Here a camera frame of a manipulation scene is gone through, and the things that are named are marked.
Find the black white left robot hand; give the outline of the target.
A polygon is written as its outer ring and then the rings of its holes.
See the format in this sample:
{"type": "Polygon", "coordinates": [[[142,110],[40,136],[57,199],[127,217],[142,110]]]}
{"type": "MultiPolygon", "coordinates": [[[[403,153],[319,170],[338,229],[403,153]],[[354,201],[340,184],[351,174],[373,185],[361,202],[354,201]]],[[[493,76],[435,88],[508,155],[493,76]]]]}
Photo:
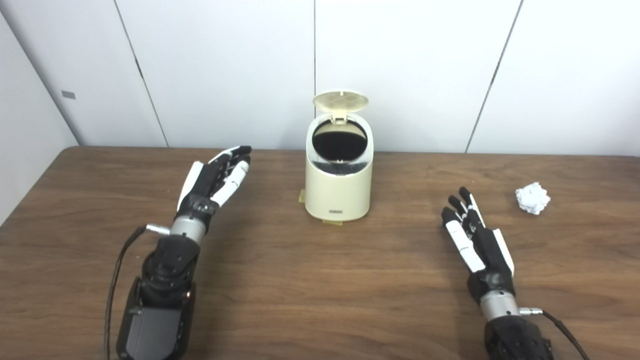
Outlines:
{"type": "Polygon", "coordinates": [[[197,219],[208,227],[213,215],[236,193],[249,173],[252,150],[250,145],[234,146],[208,162],[193,162],[174,217],[197,219]]]}

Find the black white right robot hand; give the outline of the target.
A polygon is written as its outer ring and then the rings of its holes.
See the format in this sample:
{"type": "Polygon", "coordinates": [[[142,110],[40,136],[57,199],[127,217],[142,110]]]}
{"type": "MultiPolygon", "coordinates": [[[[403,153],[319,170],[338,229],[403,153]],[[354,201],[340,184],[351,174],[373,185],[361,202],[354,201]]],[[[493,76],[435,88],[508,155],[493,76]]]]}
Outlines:
{"type": "Polygon", "coordinates": [[[442,226],[467,266],[467,289],[480,303],[489,292],[515,295],[514,261],[498,228],[489,228],[473,194],[462,186],[448,197],[441,212],[442,226]]]}

